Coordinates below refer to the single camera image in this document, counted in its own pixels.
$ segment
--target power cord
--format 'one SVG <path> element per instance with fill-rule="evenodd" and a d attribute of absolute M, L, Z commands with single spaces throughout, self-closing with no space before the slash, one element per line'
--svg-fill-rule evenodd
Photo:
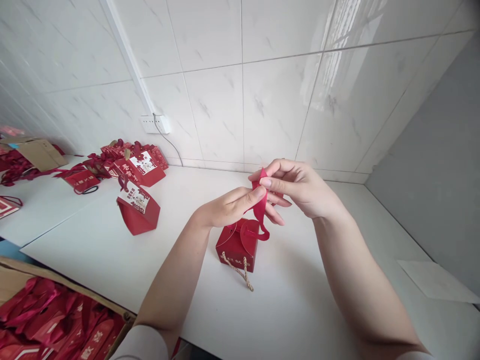
<path fill-rule="evenodd" d="M 170 140 L 168 140 L 163 134 L 162 132 L 160 131 L 159 127 L 157 126 L 157 115 L 155 115 L 155 113 L 152 113 L 153 115 L 153 124 L 155 125 L 156 129 L 158 130 L 158 133 L 165 139 L 167 140 L 170 145 L 173 146 L 173 148 L 175 149 L 176 153 L 178 154 L 178 158 L 180 159 L 180 164 L 181 166 L 183 167 L 184 166 L 184 162 L 182 161 L 182 157 L 180 156 L 180 153 L 178 151 L 178 149 L 175 147 L 175 145 L 172 144 L 172 142 Z"/>

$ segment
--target rope handle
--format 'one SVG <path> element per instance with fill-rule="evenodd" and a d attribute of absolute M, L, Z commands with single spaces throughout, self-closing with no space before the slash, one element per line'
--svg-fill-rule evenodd
<path fill-rule="evenodd" d="M 233 269 L 235 270 L 237 273 L 240 274 L 240 276 L 243 278 L 243 280 L 245 280 L 246 282 L 246 286 L 250 289 L 251 292 L 254 291 L 254 288 L 252 286 L 252 284 L 250 284 L 250 280 L 249 280 L 249 275 L 247 273 L 247 258 L 244 256 L 243 257 L 243 269 L 245 270 L 245 274 L 242 274 L 242 272 L 240 270 L 238 270 L 235 266 L 233 266 L 230 261 L 227 259 L 227 257 L 225 256 L 225 251 L 223 251 L 221 253 L 221 258 L 223 260 L 225 260 L 225 262 Z"/>

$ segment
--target tiled wall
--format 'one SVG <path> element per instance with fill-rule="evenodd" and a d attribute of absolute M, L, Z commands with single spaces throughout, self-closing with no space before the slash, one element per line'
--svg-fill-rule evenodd
<path fill-rule="evenodd" d="M 185 166 L 363 183 L 478 26 L 462 0 L 114 0 Z M 99 0 L 0 2 L 0 123 L 160 145 Z"/>

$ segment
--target white sleeve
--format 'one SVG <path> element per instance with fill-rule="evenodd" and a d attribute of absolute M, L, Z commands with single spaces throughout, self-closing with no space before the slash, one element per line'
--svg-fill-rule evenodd
<path fill-rule="evenodd" d="M 400 355 L 396 360 L 435 360 L 435 358 L 425 352 L 412 351 Z"/>
<path fill-rule="evenodd" d="M 153 327 L 137 325 L 130 329 L 111 360 L 169 360 L 164 338 Z"/>

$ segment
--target gift box handle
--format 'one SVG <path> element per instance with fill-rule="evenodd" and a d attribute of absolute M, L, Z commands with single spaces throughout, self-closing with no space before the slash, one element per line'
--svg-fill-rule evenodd
<path fill-rule="evenodd" d="M 235 270 L 237 273 L 240 274 L 240 276 L 243 278 L 243 280 L 245 280 L 245 283 L 246 283 L 246 286 L 250 289 L 251 292 L 254 291 L 254 287 L 252 286 L 252 284 L 250 283 L 250 280 L 249 280 L 249 275 L 247 273 L 247 258 L 244 256 L 243 257 L 243 269 L 245 270 L 245 274 L 242 274 L 242 272 L 240 270 L 238 270 L 235 266 L 233 266 L 230 261 L 227 259 L 227 257 L 225 256 L 225 251 L 223 251 L 221 253 L 221 258 L 233 269 Z"/>
<path fill-rule="evenodd" d="M 2 199 L 5 199 L 7 201 L 10 201 L 11 203 L 14 203 L 14 204 L 17 204 L 18 206 L 23 206 L 24 203 L 22 202 L 22 200 L 20 200 L 18 197 L 14 197 L 14 196 L 0 196 L 0 198 Z"/>

